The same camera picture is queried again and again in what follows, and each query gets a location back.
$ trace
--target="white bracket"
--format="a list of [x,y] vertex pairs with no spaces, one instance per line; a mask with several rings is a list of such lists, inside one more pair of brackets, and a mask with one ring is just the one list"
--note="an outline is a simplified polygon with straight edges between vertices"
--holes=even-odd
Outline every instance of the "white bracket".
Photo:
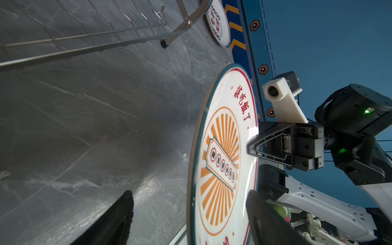
[[359,242],[377,238],[374,235],[377,227],[373,217],[364,208],[339,201],[304,185],[292,176],[286,177],[286,187],[289,192],[284,193],[277,201],[311,213],[343,230]]
[[[277,96],[271,96],[269,94],[268,90],[271,86],[278,90]],[[294,98],[301,91],[302,89],[298,88],[292,93],[284,77],[271,80],[263,85],[264,97],[266,100],[272,102],[278,122],[308,123],[308,120]]]

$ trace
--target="plate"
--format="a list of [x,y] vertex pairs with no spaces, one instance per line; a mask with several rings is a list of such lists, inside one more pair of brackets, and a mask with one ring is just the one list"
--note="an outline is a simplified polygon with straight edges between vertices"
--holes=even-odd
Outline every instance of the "plate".
[[220,0],[213,0],[205,14],[208,25],[215,39],[222,47],[230,46],[230,27],[227,21],[225,9]]
[[259,133],[257,123],[249,77],[231,64],[212,84],[196,125],[187,189],[189,244],[246,243],[245,201],[256,188],[258,167],[246,147]]

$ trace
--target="orange sunburst pattern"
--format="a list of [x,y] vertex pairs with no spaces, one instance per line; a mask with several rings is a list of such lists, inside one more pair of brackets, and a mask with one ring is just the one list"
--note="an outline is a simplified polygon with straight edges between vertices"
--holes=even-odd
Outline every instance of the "orange sunburst pattern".
[[[240,139],[238,126],[231,111],[228,113],[215,113],[211,119],[204,139],[204,146],[208,147],[210,140],[215,138],[222,146],[227,156],[234,163],[237,176],[235,183],[238,182],[240,172]],[[202,153],[202,159],[206,160],[209,155],[206,151]],[[231,214],[234,199],[238,188],[234,191],[217,178],[209,169],[202,167],[199,170],[199,177],[202,184],[200,185],[201,209],[205,216],[206,223],[211,226],[220,226],[227,222],[227,217]]]

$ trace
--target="blue wall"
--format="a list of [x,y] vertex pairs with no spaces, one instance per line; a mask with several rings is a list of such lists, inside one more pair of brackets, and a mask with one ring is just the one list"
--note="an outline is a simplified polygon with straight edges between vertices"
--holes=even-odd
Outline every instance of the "blue wall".
[[[301,108],[308,118],[314,120],[316,108],[350,83],[392,97],[392,1],[263,0],[263,5],[276,73],[295,71],[300,78]],[[392,139],[392,128],[377,139]],[[392,142],[382,146],[392,151]],[[332,162],[289,174],[342,201],[376,206]]]

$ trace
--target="black rubber foot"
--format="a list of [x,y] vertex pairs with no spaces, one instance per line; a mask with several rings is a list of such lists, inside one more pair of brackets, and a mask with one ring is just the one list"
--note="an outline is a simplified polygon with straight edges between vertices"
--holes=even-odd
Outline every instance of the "black rubber foot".
[[162,48],[167,48],[169,45],[167,45],[166,44],[166,42],[165,42],[165,39],[163,39],[162,41],[161,41],[161,46],[162,46]]

